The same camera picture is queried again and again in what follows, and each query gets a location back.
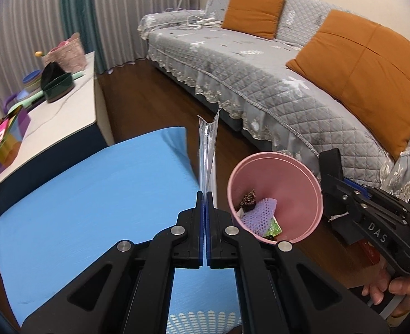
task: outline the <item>blue mattress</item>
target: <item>blue mattress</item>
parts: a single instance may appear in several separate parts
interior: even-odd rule
[[[116,242],[150,240],[195,206],[186,130],[167,128],[106,148],[0,217],[0,271],[26,317]],[[225,333],[240,323],[234,271],[176,270],[168,333]]]

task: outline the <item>plastic bag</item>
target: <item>plastic bag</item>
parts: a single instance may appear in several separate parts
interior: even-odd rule
[[[208,123],[199,116],[199,162],[200,162],[200,190],[204,196],[211,191],[213,193],[214,207],[216,206],[216,181],[215,181],[215,140],[219,124],[219,111],[212,123]]]

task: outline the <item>green wrapper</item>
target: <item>green wrapper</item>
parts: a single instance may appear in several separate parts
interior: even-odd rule
[[[267,232],[265,233],[264,238],[266,238],[267,236],[275,237],[275,236],[279,235],[280,233],[282,233],[282,229],[279,226],[278,222],[276,221],[275,217],[273,217],[271,219],[271,222],[270,222],[270,227],[268,228]]]

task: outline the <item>wooden floor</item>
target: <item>wooden floor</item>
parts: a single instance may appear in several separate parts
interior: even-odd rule
[[[188,154],[194,172],[198,172],[198,115],[212,121],[213,114],[178,84],[155,69],[149,61],[138,61],[115,68],[112,74],[99,76],[105,95],[112,132],[116,142],[157,129],[182,126],[188,132]],[[240,160],[257,152],[241,133],[223,122],[219,124],[217,143],[218,206],[228,210],[226,187],[231,171]],[[347,287],[366,283],[376,272],[359,246],[344,247],[324,225],[297,244],[324,270]],[[11,320],[0,277],[0,308]]]

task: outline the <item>chocolate piece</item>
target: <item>chocolate piece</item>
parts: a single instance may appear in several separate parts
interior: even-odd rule
[[[242,198],[242,201],[240,202],[236,211],[239,211],[241,208],[243,208],[244,212],[248,212],[248,211],[254,210],[255,207],[256,207],[256,193],[254,190],[251,190]]]

